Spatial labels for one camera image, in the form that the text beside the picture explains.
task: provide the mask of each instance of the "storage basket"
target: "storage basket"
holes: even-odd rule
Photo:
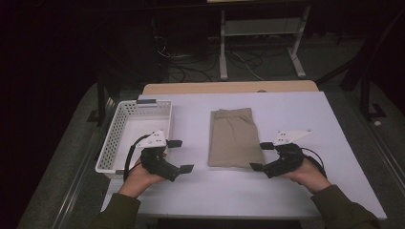
[[[96,171],[108,178],[122,178],[129,149],[141,136],[161,130],[169,139],[171,114],[171,101],[150,99],[120,102],[101,148]],[[140,157],[140,152],[141,149],[134,151],[130,168]]]

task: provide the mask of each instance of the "dark green sleeve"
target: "dark green sleeve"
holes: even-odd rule
[[[322,190],[311,199],[328,229],[380,228],[375,215],[360,204],[351,202],[336,185]]]
[[[136,198],[113,194],[107,208],[96,216],[89,229],[134,229],[139,206]]]

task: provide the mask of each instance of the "khaki folded cloth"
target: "khaki folded cloth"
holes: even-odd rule
[[[212,112],[208,165],[250,168],[251,162],[265,164],[251,109]]]

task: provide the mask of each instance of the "white desk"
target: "white desk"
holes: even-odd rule
[[[139,197],[139,214],[162,218],[313,219],[319,213],[305,188],[288,179],[268,179],[247,169],[208,167],[210,112],[252,108],[261,141],[272,141],[278,130],[313,133],[296,141],[324,160],[329,179],[379,219],[386,215],[363,174],[331,108],[321,92],[244,94],[148,94],[173,102],[172,139],[183,141],[167,160],[177,166],[195,164],[191,174],[164,181]],[[278,156],[265,151],[267,162]],[[112,180],[103,209],[121,185]]]

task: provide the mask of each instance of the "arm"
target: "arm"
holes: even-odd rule
[[[152,184],[163,180],[163,177],[149,174],[139,164],[131,170],[118,193],[113,194],[107,208],[96,216],[89,228],[133,229],[140,206],[138,196]]]
[[[351,202],[345,194],[332,185],[307,159],[293,172],[282,175],[304,185],[314,196],[326,228],[368,229],[380,228],[378,219],[358,203]]]

